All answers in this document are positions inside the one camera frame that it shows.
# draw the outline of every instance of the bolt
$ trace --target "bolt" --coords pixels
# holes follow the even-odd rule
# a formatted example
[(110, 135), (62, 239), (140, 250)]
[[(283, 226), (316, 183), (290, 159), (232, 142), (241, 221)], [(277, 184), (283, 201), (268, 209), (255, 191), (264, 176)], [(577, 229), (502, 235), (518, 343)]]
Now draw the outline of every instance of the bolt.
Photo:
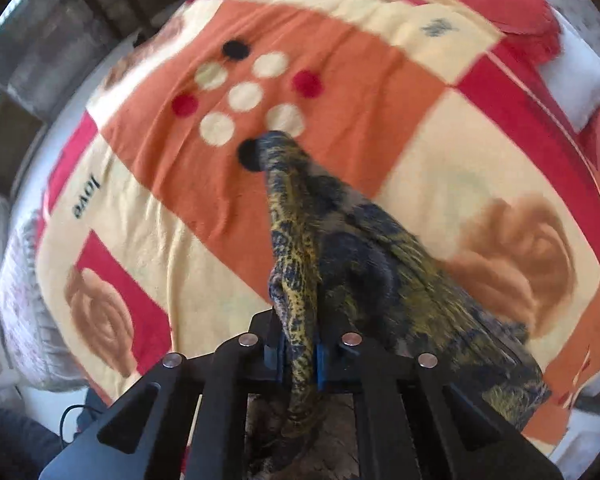
[(347, 332), (342, 336), (342, 342), (347, 346), (358, 346), (362, 343), (362, 336), (357, 332)]
[(418, 364), (423, 368), (435, 368), (438, 364), (438, 358), (433, 354), (420, 354)]
[(258, 342), (258, 336), (251, 332), (246, 332), (238, 338), (240, 346), (253, 346)]
[(162, 358), (162, 365), (165, 368), (177, 368), (182, 364), (182, 356), (176, 352), (171, 352)]

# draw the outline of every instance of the white pillow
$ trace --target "white pillow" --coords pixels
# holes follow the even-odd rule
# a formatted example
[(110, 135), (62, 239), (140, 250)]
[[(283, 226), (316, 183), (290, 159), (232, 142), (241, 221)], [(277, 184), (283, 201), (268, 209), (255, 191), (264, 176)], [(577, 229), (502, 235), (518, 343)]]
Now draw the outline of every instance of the white pillow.
[(600, 58), (560, 12), (554, 9), (554, 14), (562, 28), (562, 53), (538, 72), (579, 133), (600, 106)]

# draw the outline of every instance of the orange fabric patch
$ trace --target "orange fabric patch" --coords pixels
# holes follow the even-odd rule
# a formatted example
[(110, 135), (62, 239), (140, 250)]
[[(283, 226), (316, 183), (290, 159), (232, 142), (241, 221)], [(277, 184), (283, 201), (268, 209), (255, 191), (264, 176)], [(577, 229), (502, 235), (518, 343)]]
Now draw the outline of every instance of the orange fabric patch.
[(557, 445), (567, 428), (571, 404), (580, 387), (600, 371), (600, 286), (576, 329), (543, 379), (552, 396), (534, 413), (523, 433)]
[[(245, 59), (222, 55), (231, 40), (250, 48)], [(259, 77), (254, 62), (271, 53), (283, 54), (286, 70)], [(196, 83), (196, 70), (208, 62), (221, 65), (227, 77), (205, 90)], [(301, 71), (320, 78), (319, 96), (302, 96), (294, 87)], [(230, 90), (244, 82), (257, 83), (262, 94), (257, 105), (236, 111)], [(267, 131), (273, 107), (294, 105), (304, 123), (300, 145), (329, 172), (373, 197), (444, 88), (400, 50), (352, 25), (291, 6), (227, 0), (191, 44), (146, 78), (101, 134), (143, 186), (268, 298), (272, 255), (265, 187), (261, 174), (238, 163), (240, 143)], [(196, 100), (185, 116), (172, 107), (183, 94)], [(201, 121), (210, 112), (224, 114), (234, 127), (221, 146), (201, 137)]]

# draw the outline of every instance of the polka dot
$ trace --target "polka dot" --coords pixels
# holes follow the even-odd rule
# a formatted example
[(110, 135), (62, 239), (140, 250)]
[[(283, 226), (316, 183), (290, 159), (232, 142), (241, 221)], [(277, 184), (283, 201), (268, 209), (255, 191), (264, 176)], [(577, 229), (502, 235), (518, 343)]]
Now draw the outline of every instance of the polka dot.
[(256, 77), (278, 77), (286, 72), (289, 60), (283, 52), (263, 54), (253, 63), (253, 75)]
[(289, 103), (274, 106), (267, 112), (267, 129), (297, 137), (304, 131), (304, 119), (300, 108)]
[(261, 171), (258, 139), (247, 139), (238, 146), (238, 161), (242, 167), (253, 173)]
[(301, 70), (291, 81), (293, 88), (302, 96), (309, 99), (318, 97), (324, 90), (320, 76), (310, 70)]
[(257, 83), (238, 83), (229, 90), (229, 106), (235, 112), (248, 112), (262, 101), (263, 94), (262, 88)]
[(215, 90), (224, 84), (227, 76), (221, 64), (211, 61), (200, 65), (193, 79), (201, 90)]
[(171, 109), (177, 117), (188, 117), (198, 109), (198, 100), (193, 95), (180, 94), (171, 101)]
[(211, 146), (222, 146), (229, 142), (234, 130), (232, 118), (220, 112), (211, 112), (200, 121), (200, 136)]
[(249, 45), (240, 40), (227, 41), (222, 46), (222, 53), (229, 59), (233, 59), (235, 61), (247, 59), (250, 52), (251, 49), (249, 48)]

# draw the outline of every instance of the red circle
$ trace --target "red circle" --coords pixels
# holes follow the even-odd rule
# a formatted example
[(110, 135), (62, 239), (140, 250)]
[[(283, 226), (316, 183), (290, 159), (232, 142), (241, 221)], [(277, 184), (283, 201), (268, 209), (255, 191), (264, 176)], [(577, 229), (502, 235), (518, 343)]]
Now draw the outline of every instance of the red circle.
[(294, 89), (302, 96), (309, 99), (318, 97), (324, 90), (320, 76), (310, 70), (301, 70), (298, 72), (292, 84)]
[(198, 100), (193, 95), (180, 94), (171, 101), (171, 109), (177, 117), (187, 117), (198, 109)]

